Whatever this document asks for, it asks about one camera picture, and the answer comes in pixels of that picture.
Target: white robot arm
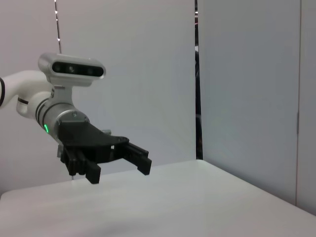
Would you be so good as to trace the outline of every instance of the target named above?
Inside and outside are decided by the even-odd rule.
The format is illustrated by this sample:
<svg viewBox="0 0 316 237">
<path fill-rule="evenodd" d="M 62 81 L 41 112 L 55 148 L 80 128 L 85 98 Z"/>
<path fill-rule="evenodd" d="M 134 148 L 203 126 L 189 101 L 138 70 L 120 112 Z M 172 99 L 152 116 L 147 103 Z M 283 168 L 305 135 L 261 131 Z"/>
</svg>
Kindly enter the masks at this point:
<svg viewBox="0 0 316 237">
<path fill-rule="evenodd" d="M 18 95 L 17 112 L 37 123 L 59 144 L 61 161 L 70 175 L 86 176 L 99 183 L 99 163 L 120 158 L 148 175 L 148 152 L 126 137 L 105 134 L 90 124 L 72 101 L 73 86 L 90 86 L 105 76 L 104 66 L 93 59 L 45 53 L 38 71 L 23 71 L 0 79 L 0 109 Z"/>
<path fill-rule="evenodd" d="M 22 71 L 0 79 L 0 109 L 16 95 L 16 111 L 23 117 L 34 118 L 33 107 L 37 100 L 50 96 L 53 85 L 39 71 Z"/>
</svg>

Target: camera lens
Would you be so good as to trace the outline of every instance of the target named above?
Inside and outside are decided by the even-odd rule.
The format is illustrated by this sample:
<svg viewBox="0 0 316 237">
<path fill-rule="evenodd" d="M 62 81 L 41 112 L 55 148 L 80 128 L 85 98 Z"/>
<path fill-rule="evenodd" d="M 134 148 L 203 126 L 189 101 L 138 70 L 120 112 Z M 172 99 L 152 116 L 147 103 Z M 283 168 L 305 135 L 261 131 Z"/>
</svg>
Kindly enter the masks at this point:
<svg viewBox="0 0 316 237">
<path fill-rule="evenodd" d="M 92 68 L 88 68 L 87 73 L 90 76 L 93 75 L 93 69 Z"/>
<path fill-rule="evenodd" d="M 61 70 L 61 65 L 59 63 L 54 63 L 53 71 L 59 73 Z"/>
<path fill-rule="evenodd" d="M 70 73 L 70 74 L 76 74 L 77 71 L 77 67 L 73 64 L 69 64 L 66 67 L 66 73 Z"/>
<path fill-rule="evenodd" d="M 74 73 L 74 72 L 75 72 L 75 69 L 74 69 L 73 66 L 69 66 L 68 70 L 69 70 L 69 72 L 71 72 L 71 73 Z"/>
</svg>

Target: table surface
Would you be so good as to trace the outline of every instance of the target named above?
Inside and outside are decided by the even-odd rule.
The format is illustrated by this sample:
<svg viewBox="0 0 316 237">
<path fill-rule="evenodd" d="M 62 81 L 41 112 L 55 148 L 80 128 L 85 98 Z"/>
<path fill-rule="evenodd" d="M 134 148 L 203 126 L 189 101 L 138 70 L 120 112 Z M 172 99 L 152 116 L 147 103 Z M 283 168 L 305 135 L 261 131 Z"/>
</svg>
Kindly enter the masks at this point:
<svg viewBox="0 0 316 237">
<path fill-rule="evenodd" d="M 5 193 L 1 237 L 315 237 L 316 217 L 201 160 Z"/>
</svg>

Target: gray wall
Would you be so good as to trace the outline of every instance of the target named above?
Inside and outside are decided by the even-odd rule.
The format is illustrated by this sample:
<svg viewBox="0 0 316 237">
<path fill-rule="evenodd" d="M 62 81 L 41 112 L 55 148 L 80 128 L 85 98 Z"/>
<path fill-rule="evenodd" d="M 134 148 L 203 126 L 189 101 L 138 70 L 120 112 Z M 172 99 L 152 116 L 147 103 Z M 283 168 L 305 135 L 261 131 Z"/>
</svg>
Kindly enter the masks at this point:
<svg viewBox="0 0 316 237">
<path fill-rule="evenodd" d="M 198 2 L 204 159 L 290 203 L 299 0 Z"/>
<path fill-rule="evenodd" d="M 302 1 L 297 206 L 316 215 L 316 2 Z"/>
<path fill-rule="evenodd" d="M 75 89 L 75 105 L 98 128 L 150 151 L 153 165 L 195 159 L 194 1 L 57 3 L 62 52 L 107 69 L 104 80 Z M 102 168 L 134 166 L 121 160 Z"/>
</svg>

